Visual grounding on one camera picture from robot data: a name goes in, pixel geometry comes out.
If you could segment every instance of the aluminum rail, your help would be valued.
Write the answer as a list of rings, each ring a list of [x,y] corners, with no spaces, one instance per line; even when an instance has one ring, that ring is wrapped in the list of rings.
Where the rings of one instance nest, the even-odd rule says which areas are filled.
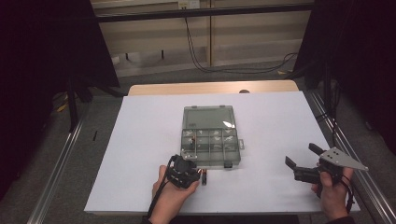
[[[197,8],[186,10],[167,10],[155,12],[141,13],[125,13],[125,14],[102,14],[96,17],[86,18],[61,18],[47,19],[49,24],[62,23],[90,23],[90,22],[115,22],[115,21],[148,21],[160,19],[189,18],[189,17],[205,17],[205,16],[226,16],[239,14],[255,14],[255,13],[271,13],[271,12],[292,12],[292,11],[309,11],[314,7],[314,3],[303,4],[285,4],[285,5],[269,5],[260,7],[211,7]]]
[[[59,181],[61,179],[62,174],[64,173],[64,167],[67,164],[67,160],[70,157],[70,154],[73,150],[73,147],[78,139],[79,132],[81,130],[84,119],[87,117],[89,107],[91,104],[84,104],[81,118],[74,129],[66,139],[64,144],[64,148],[62,149],[61,155],[59,156],[58,161],[55,164],[55,167],[52,170],[52,174],[49,177],[49,181],[47,182],[46,187],[44,188],[41,196],[35,205],[35,209],[29,217],[28,224],[41,224],[44,221],[44,218],[47,214],[47,211],[50,207],[50,203],[55,194],[55,191],[58,187]]]
[[[321,97],[315,92],[311,94],[315,105],[317,106],[321,114],[325,113],[324,103]],[[326,124],[330,130],[333,129],[333,120],[329,117],[325,119]],[[347,155],[361,162],[352,145],[347,141],[346,136],[341,131],[341,129],[336,125],[335,129],[336,141],[340,149],[342,149]],[[387,224],[396,223],[396,216],[393,208],[389,204],[387,198],[382,193],[381,189],[375,183],[375,181],[370,176],[369,172],[355,171],[355,175],[358,177],[359,181],[363,185],[365,191],[373,202],[377,212],[382,217],[383,221]]]

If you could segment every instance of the hand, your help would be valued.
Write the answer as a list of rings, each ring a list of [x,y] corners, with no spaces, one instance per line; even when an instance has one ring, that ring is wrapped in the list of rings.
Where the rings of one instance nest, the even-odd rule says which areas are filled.
[[[160,166],[160,173],[157,182],[152,186],[152,197],[158,190],[163,176],[165,175],[166,166]],[[153,224],[169,223],[180,211],[181,206],[186,199],[192,195],[199,185],[199,181],[193,182],[188,189],[180,189],[172,183],[166,184],[163,192],[156,203],[151,217],[148,219]]]
[[[344,176],[349,180],[353,175],[353,169],[344,168]],[[343,177],[343,181],[350,185],[349,181]],[[332,221],[340,217],[347,217],[346,196],[347,189],[341,183],[332,185],[332,177],[327,172],[320,173],[320,182],[323,190],[320,195],[320,206],[326,217]],[[314,192],[318,191],[318,185],[312,185]]]

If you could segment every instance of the white table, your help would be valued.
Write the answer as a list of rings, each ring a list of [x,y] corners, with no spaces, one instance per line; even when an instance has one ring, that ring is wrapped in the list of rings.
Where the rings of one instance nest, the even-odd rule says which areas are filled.
[[[285,156],[314,167],[309,143],[328,144],[300,91],[250,94],[124,97],[85,211],[145,215],[158,168],[179,152],[183,108],[232,105],[245,141],[239,167],[209,170],[207,185],[185,202],[181,215],[299,214],[319,212],[310,184],[295,181]],[[359,211],[355,203],[352,211]]]

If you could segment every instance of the black cable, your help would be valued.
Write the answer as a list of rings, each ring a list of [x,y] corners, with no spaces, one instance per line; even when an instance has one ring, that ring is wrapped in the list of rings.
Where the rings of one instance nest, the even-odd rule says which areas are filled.
[[[353,202],[353,188],[351,186],[351,188],[346,184],[346,182],[344,182],[344,180],[340,180],[340,183],[342,185],[344,185],[344,187],[347,190],[347,201],[346,201],[346,211],[348,213],[350,213],[350,209],[352,208],[352,204],[355,203]]]
[[[349,183],[352,184],[352,182],[350,181],[350,179],[346,175],[343,175],[342,177],[345,178]]]
[[[169,160],[168,164],[166,165],[166,170],[165,170],[165,174],[163,174],[163,180],[161,181],[160,186],[158,187],[157,192],[155,193],[154,198],[151,201],[151,204],[149,206],[148,209],[148,218],[151,217],[152,211],[154,210],[155,204],[158,202],[158,199],[160,198],[161,193],[163,192],[163,188],[166,186],[167,183],[169,183],[169,181],[165,182],[166,176],[169,172],[169,167],[171,165],[171,162],[175,159],[175,156],[171,157],[171,159]]]
[[[207,68],[202,67],[199,64],[198,59],[196,58],[195,49],[194,49],[194,45],[192,43],[190,27],[189,27],[189,23],[187,22],[187,18],[184,18],[184,21],[186,22],[187,40],[189,42],[189,49],[190,49],[190,55],[191,55],[192,62],[194,63],[194,65],[195,65],[195,67],[197,69],[199,69],[200,71],[205,72],[205,73],[222,72],[222,73],[231,73],[231,74],[251,74],[251,75],[269,73],[269,72],[272,72],[272,71],[282,67],[285,63],[287,63],[290,59],[292,59],[295,55],[298,54],[298,53],[295,53],[295,52],[294,53],[289,53],[283,58],[283,62],[281,64],[273,66],[273,67],[268,67],[268,68],[207,69]],[[259,72],[235,72],[235,71],[239,71],[239,70],[256,70],[256,71],[259,71]]]
[[[370,218],[372,219],[372,221],[374,222],[374,224],[376,224],[377,222],[374,219],[374,214],[370,211],[369,207],[367,206],[367,203],[364,201],[364,199],[361,197],[361,193],[359,192],[358,188],[355,187],[355,184],[352,181],[349,181],[349,183],[351,184],[351,186],[353,187],[353,189],[358,193],[359,198],[361,198],[361,202],[363,203],[364,207],[367,209],[367,212],[370,215]]]
[[[332,110],[332,145],[335,145],[335,136],[336,136],[336,127],[337,127],[337,106],[340,103],[340,87],[338,82],[336,83],[333,91],[332,91],[332,103],[331,103],[331,110]]]

